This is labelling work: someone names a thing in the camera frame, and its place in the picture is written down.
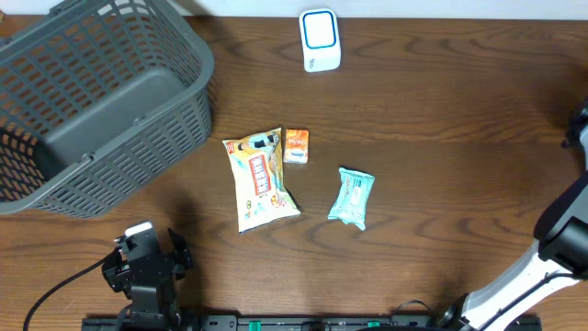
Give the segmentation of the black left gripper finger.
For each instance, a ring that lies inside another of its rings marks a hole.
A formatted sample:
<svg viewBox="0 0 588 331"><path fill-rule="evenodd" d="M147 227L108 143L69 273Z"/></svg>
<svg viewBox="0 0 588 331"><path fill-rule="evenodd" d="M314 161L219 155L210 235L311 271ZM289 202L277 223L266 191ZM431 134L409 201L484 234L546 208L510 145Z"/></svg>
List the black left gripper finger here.
<svg viewBox="0 0 588 331"><path fill-rule="evenodd" d="M190 248L184 236L168 229L168 235L173 245L173 250L168 254L174 264L174 271L186 271L193 267L193 258Z"/></svg>
<svg viewBox="0 0 588 331"><path fill-rule="evenodd" d="M120 274L122 273L122 257L117 248L105 257L101 271L107 285L113 292L120 292L123 290Z"/></svg>

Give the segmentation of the yellow snack bag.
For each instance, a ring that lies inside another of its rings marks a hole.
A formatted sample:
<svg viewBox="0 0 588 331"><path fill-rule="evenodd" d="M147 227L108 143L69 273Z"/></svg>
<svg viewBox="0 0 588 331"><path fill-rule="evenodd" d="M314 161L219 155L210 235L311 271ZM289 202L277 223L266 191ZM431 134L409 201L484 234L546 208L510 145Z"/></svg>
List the yellow snack bag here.
<svg viewBox="0 0 588 331"><path fill-rule="evenodd" d="M276 128L222 142L235 181L241 233L300 215L284 185L281 132Z"/></svg>

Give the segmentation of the teal wet wipes pack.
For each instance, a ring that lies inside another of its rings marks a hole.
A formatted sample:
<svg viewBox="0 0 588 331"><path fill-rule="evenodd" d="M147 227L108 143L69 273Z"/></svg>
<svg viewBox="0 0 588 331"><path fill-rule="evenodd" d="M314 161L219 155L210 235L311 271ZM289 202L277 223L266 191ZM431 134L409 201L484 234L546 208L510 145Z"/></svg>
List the teal wet wipes pack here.
<svg viewBox="0 0 588 331"><path fill-rule="evenodd" d="M361 171L339 168L341 187L328 220L340 220L353 224L360 231L366 230L367 204L375 178Z"/></svg>

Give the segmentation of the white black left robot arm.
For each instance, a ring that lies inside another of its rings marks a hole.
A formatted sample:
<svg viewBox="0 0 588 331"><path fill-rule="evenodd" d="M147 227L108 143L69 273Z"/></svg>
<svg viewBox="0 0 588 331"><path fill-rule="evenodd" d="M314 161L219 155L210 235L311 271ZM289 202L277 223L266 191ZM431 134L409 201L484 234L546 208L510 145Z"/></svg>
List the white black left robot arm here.
<svg viewBox="0 0 588 331"><path fill-rule="evenodd" d="M138 223L115 239L115 251L106 257L102 275L114 292L123 292L131 304L119 313L118 330L192 330L198 320L182 309L175 282L185 277L194 261L185 238L168 231L174 249L161 250L150 222Z"/></svg>

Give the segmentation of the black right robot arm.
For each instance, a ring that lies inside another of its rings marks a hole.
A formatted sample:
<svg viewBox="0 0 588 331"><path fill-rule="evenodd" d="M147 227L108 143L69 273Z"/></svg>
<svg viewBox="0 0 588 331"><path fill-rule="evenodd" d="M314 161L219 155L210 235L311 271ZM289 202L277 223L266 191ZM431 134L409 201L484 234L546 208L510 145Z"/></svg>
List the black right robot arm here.
<svg viewBox="0 0 588 331"><path fill-rule="evenodd" d="M487 286L452 304L433 326L501 331L549 295L587 280L587 175L539 217L533 244Z"/></svg>

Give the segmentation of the white barcode scanner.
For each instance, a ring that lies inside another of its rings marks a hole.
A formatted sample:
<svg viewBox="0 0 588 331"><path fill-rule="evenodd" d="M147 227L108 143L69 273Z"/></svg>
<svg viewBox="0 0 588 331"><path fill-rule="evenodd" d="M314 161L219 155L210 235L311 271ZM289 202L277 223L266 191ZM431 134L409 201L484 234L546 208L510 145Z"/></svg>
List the white barcode scanner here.
<svg viewBox="0 0 588 331"><path fill-rule="evenodd" d="M342 60L337 15L329 8L304 11L299 17L304 70L331 71Z"/></svg>

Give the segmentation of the dark grey plastic basket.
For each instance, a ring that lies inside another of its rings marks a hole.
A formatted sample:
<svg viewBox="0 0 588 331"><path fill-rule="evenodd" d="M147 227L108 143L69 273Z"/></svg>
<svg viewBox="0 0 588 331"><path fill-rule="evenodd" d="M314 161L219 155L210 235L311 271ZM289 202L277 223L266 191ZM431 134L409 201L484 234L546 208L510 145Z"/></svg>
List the dark grey plastic basket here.
<svg viewBox="0 0 588 331"><path fill-rule="evenodd" d="M2 39L2 213L109 212L207 140L213 70L166 1L65 1Z"/></svg>

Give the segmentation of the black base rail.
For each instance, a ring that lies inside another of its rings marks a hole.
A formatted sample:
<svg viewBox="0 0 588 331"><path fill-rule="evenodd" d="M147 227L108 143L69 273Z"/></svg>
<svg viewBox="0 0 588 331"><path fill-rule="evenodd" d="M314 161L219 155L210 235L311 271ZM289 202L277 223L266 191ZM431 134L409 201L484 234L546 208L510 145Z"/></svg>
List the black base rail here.
<svg viewBox="0 0 588 331"><path fill-rule="evenodd" d="M356 331L356 330L447 330L434 328L430 317L423 314L405 314L388 317L238 317L235 315L204 315L184 326L182 330L196 331ZM117 318L86 318L83 331L147 330L130 327L125 319L117 329ZM505 328L506 331L541 331L540 319L523 316Z"/></svg>

